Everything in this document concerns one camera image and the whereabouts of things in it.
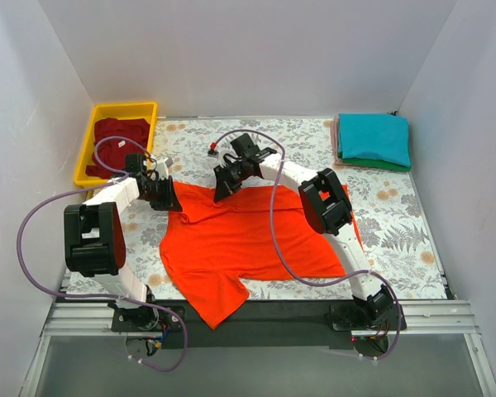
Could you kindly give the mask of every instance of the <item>floral tablecloth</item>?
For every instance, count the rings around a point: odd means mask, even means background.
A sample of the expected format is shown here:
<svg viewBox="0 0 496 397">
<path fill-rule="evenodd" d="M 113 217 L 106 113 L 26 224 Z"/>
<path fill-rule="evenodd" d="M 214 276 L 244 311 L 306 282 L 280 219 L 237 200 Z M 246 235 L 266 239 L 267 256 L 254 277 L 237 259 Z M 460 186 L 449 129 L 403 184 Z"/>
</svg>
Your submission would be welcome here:
<svg viewBox="0 0 496 397">
<path fill-rule="evenodd" d="M 331 166 L 340 181 L 348 185 L 370 264 L 389 280 L 400 298 L 445 299 L 439 267 L 409 174 L 335 165 L 330 126 L 331 121 L 324 119 L 159 120 L 153 152 L 174 160 L 171 172 L 175 180 L 214 187 L 212 168 L 216 163 L 207 157 L 212 141 L 237 128 L 256 129 L 274 136 L 285 145 L 288 160 L 315 170 Z M 252 139 L 261 147 L 270 146 L 259 136 Z M 221 146 L 228 147 L 229 140 L 221 142 Z M 253 178 L 243 185 L 262 184 L 272 182 Z M 148 203 L 136 201 L 122 214 L 122 226 L 126 263 L 135 275 L 151 287 L 157 299 L 183 299 L 167 276 L 159 254 L 158 245 L 167 229 L 167 213 L 152 211 Z M 327 288 L 308 287 L 295 280 L 242 282 L 251 299 L 351 297 L 347 282 Z M 68 291 L 104 292 L 101 285 L 79 273 L 71 275 Z"/>
</svg>

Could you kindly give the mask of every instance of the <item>white wall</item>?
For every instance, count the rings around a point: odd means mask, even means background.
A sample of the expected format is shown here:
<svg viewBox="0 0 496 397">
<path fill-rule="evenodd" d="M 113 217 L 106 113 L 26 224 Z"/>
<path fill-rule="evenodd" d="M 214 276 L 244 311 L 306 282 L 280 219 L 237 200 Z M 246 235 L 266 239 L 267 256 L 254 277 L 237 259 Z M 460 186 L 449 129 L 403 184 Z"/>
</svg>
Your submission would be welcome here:
<svg viewBox="0 0 496 397">
<path fill-rule="evenodd" d="M 459 1 L 400 109 L 448 280 L 496 377 L 496 1 Z"/>
<path fill-rule="evenodd" d="M 35 204 L 73 188 L 92 102 L 36 0 L 0 0 L 0 396 L 18 395 L 50 307 L 17 263 L 18 226 Z M 34 275 L 57 287 L 64 269 L 58 203 L 26 231 Z"/>
<path fill-rule="evenodd" d="M 160 113 L 400 107 L 455 0 L 40 0 L 94 102 Z"/>
</svg>

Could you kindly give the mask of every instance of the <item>stack of folded clothes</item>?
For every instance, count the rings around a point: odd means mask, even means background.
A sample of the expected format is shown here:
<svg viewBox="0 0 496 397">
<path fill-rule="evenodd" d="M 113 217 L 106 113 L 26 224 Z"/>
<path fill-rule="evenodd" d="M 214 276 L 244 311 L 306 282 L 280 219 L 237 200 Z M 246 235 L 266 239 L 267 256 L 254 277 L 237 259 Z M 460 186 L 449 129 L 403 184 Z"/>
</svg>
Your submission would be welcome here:
<svg viewBox="0 0 496 397">
<path fill-rule="evenodd" d="M 340 114 L 331 131 L 336 161 L 410 171 L 409 125 L 391 114 Z"/>
</svg>

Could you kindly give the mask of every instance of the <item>yellow plastic tray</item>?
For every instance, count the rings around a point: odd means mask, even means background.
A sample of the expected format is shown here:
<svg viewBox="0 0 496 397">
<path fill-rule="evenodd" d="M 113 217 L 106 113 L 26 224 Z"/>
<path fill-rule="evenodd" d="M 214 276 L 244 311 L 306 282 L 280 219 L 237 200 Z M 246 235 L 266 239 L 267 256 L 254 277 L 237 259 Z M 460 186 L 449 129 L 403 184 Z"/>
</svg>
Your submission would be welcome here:
<svg viewBox="0 0 496 397">
<path fill-rule="evenodd" d="M 147 141 L 147 151 L 152 152 L 152 145 L 155 135 L 156 112 L 158 104 L 156 102 L 138 102 L 138 103 L 107 103 L 97 105 L 93 108 L 88 130 L 83 141 L 83 148 L 77 167 L 75 168 L 74 183 L 84 188 L 90 188 L 99 184 L 107 183 L 106 179 L 98 178 L 97 176 L 86 175 L 86 166 L 93 165 L 93 126 L 99 120 L 107 117 L 114 117 L 120 120 L 132 120 L 135 118 L 144 118 L 150 124 L 149 140 Z"/>
</svg>

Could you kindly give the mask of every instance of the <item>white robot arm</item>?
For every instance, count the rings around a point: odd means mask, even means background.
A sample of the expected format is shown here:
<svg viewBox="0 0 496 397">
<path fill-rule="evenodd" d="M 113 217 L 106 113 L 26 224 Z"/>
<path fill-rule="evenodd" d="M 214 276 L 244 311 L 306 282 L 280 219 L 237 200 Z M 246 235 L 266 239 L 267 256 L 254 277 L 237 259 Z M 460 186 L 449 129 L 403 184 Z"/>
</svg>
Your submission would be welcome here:
<svg viewBox="0 0 496 397">
<path fill-rule="evenodd" d="M 276 180 L 282 162 L 275 150 L 269 147 L 261 150 L 246 133 L 230 143 L 237 157 L 224 157 L 222 165 L 213 169 L 217 180 L 216 202 L 239 191 L 242 181 L 251 176 Z M 211 145 L 210 156 L 218 155 L 216 145 Z M 385 318 L 393 307 L 393 298 L 387 287 L 369 273 L 370 263 L 352 225 L 351 203 L 336 173 L 328 168 L 316 172 L 285 161 L 279 183 L 298 191 L 309 225 L 331 244 L 346 273 L 367 271 L 349 279 L 354 301 L 366 313 L 365 322 L 374 324 Z"/>
<path fill-rule="evenodd" d="M 279 165 L 281 163 L 281 155 L 274 153 L 265 158 L 260 163 L 261 177 L 267 180 L 275 180 L 278 174 Z M 297 192 L 301 184 L 317 177 L 317 172 L 309 170 L 301 165 L 297 165 L 291 161 L 285 161 L 283 171 L 279 178 L 279 183 L 294 192 Z M 355 229 L 352 223 L 346 223 L 338 229 L 338 235 L 332 233 L 322 234 L 336 255 L 347 274 L 357 270 L 369 270 L 370 263 L 365 256 L 362 247 L 356 237 Z M 349 279 L 351 291 L 356 298 L 367 300 L 369 296 L 375 295 L 380 291 L 381 282 L 378 278 L 369 275 L 357 275 Z"/>
<path fill-rule="evenodd" d="M 119 216 L 136 199 L 148 201 L 154 210 L 181 211 L 169 176 L 171 164 L 170 159 L 163 159 L 155 170 L 147 171 L 144 155 L 127 155 L 128 178 L 106 187 L 83 204 L 65 209 L 65 261 L 71 271 L 96 280 L 109 294 L 147 303 L 154 300 L 149 287 L 126 265 Z M 150 308 L 124 300 L 112 306 L 138 326 L 146 326 L 158 316 Z"/>
</svg>

